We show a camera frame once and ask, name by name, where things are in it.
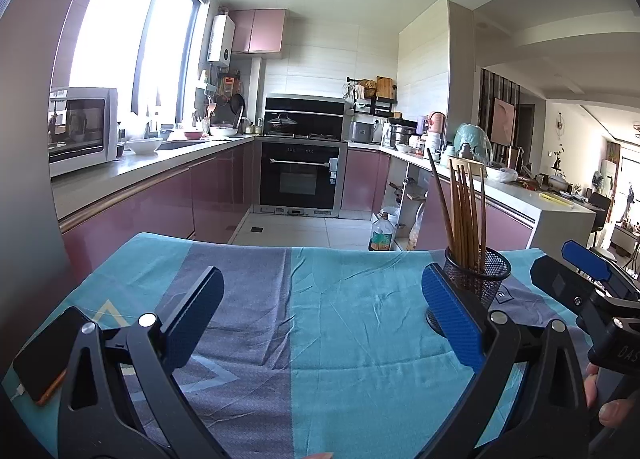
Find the mesh pen holder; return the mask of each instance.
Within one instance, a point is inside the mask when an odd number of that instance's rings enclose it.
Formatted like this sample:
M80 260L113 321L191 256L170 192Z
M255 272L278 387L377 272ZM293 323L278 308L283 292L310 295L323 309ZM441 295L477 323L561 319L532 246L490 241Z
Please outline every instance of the mesh pen holder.
M471 291L478 299L485 311L489 311L495 295L500 289L502 281L511 275L511 264L494 249L486 249L484 261L484 273L478 273L471 269L464 269L453 260L449 248L446 249L444 273L449 280L460 289ZM431 308L427 308L427 322L440 336L444 336L440 324L436 320Z

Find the phone screen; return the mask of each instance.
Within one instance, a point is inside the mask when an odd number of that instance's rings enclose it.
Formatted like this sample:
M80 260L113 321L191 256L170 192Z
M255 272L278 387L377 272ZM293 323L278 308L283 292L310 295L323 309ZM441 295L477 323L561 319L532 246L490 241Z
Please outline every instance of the phone screen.
M78 331L89 321L78 308L70 307L15 357L14 371L34 402L66 370Z

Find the blue gripper pad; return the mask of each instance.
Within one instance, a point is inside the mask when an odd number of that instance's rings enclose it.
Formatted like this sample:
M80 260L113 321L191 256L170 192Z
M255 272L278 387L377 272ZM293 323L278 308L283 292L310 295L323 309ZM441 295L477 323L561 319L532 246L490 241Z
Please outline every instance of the blue gripper pad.
M593 280L609 282L611 278L611 270L607 262L575 241L567 241L562 245L562 258L571 262Z
M189 361L225 293L225 280L219 269L214 269L208 278L204 273L195 286L195 290L199 291L165 333L162 366L167 373L185 366Z
M454 287L439 265L425 267L422 273L424 299L436 315L460 363L478 373L484 364L482 330L456 297L452 290Z

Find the human hand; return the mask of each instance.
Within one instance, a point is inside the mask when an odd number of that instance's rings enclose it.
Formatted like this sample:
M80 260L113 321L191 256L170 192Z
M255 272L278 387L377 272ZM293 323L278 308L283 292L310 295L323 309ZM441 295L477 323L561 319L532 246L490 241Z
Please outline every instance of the human hand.
M598 395L598 389L596 388L598 370L600 370L600 368L597 365L593 365L593 363L589 363L589 365L587 365L587 374L589 376L584 380L584 394L587 398L588 408L591 408ZM616 428L619 426L624 421L633 405L634 401L632 399L616 399L609 403L605 403L598 412L598 417L600 418L602 426L606 426L608 428Z

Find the upper cabinet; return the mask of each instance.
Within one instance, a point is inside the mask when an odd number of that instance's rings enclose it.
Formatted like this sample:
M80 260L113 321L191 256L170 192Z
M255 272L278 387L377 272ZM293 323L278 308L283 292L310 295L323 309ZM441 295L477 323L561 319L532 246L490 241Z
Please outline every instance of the upper cabinet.
M232 54L280 54L286 10L229 12L236 24Z

